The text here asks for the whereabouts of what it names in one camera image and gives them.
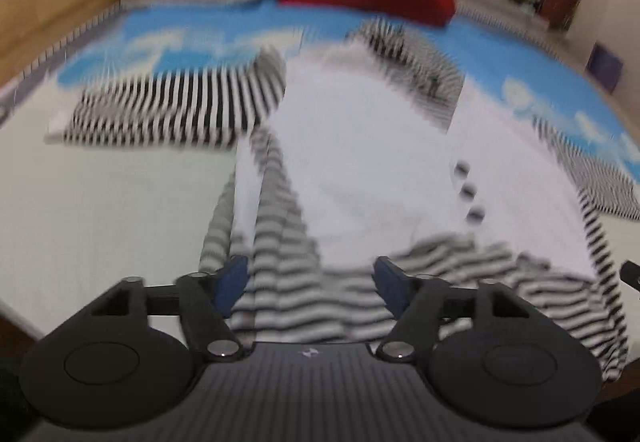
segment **blue bed sheet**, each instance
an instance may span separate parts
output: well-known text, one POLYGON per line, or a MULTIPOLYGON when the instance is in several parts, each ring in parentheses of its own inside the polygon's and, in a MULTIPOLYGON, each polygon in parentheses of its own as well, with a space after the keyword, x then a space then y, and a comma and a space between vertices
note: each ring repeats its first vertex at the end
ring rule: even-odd
MULTIPOLYGON (((58 83, 71 87, 111 76, 237 63, 265 45, 291 57, 307 44, 341 41, 371 17, 345 9, 279 6, 275 0, 233 8, 137 10, 107 39, 66 63, 58 83)), ((640 181, 640 151, 579 74, 534 47, 463 19, 445 29, 420 28, 516 117, 545 117, 577 145, 640 181)))

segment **ribbed gray panel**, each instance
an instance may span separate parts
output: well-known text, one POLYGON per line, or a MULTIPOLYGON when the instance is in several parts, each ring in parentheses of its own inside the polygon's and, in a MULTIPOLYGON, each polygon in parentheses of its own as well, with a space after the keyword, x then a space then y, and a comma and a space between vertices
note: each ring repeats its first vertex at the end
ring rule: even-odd
POLYGON ((260 344, 244 361, 212 364, 172 411, 111 432, 41 423, 24 442, 595 442, 580 425, 516 434, 457 417, 412 367, 364 345, 260 344))

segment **mattress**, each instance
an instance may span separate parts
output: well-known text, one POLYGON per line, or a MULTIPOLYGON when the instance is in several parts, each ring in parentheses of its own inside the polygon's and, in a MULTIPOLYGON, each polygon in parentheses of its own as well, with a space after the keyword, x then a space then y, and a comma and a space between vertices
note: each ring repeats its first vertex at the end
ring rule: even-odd
MULTIPOLYGON (((98 32, 104 25, 96 19, 44 53, 3 100, 12 111, 0 129, 3 310, 41 336, 119 278, 139 275, 161 285, 196 270, 214 206, 234 169, 234 153, 220 149, 46 141, 51 118, 73 106, 85 86, 241 63, 265 45, 293 58, 308 45, 342 41, 370 17, 281 8, 273 0, 235 9, 139 10, 111 17, 108 32, 98 32)), ((574 72, 462 19, 447 29, 419 30, 516 118, 544 117, 584 151, 634 180, 640 176, 637 147, 574 72)), ((639 260, 638 223, 603 221, 616 265, 639 260)), ((625 285, 622 295, 633 360, 640 357, 634 317, 640 300, 625 285)), ((173 319, 154 321, 178 335, 173 319)))

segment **bed sheet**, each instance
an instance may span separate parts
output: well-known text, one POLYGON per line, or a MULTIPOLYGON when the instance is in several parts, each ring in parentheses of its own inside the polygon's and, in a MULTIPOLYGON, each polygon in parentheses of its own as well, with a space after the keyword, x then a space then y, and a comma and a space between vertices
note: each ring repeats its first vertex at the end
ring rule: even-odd
MULTIPOLYGON (((160 284, 190 272, 231 173, 230 152, 46 145, 49 118, 77 98, 82 86, 237 63, 264 45, 290 58, 307 44, 342 41, 371 16, 283 7, 274 0, 121 14, 107 36, 30 91, 0 129, 0 301, 5 308, 42 334, 122 276, 137 274, 160 284)), ((583 149, 640 181, 640 151, 580 75, 530 45, 466 20, 421 30, 517 118, 544 117, 583 149)), ((623 262, 640 229, 621 221, 612 231, 614 257, 623 262)), ((625 297, 631 308, 638 302, 637 295, 626 292, 625 297)), ((175 332, 174 326, 168 329, 175 332)), ((640 356, 633 341, 632 358, 635 352, 640 356)))

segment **silver bolt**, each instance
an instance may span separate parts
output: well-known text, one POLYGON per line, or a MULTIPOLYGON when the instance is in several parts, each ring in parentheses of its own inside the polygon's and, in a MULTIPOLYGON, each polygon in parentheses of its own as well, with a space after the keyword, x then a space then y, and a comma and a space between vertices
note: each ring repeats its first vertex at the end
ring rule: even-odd
POLYGON ((240 349, 240 345, 230 339, 219 339, 212 341, 207 345, 210 354, 218 357, 229 357, 234 355, 240 349))
POLYGON ((382 347, 382 351, 394 359, 406 359, 414 354, 414 348, 403 341, 391 341, 382 347))

